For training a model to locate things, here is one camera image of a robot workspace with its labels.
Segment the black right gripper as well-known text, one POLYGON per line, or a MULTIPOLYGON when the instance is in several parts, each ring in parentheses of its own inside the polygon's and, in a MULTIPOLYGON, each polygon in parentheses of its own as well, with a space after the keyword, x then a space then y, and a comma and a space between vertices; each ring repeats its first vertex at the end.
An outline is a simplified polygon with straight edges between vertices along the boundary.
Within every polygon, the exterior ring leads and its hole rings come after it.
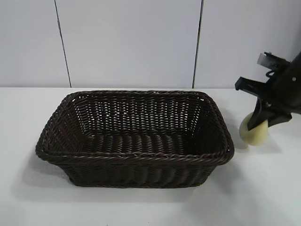
POLYGON ((301 55, 298 54, 289 62, 270 52, 264 52, 260 54, 257 64, 269 69, 266 82, 240 77, 235 83, 236 90, 258 97, 247 123, 248 130, 266 120, 269 126, 286 123, 292 119, 291 113, 301 113, 301 55), (267 111, 266 101, 282 111, 267 111))

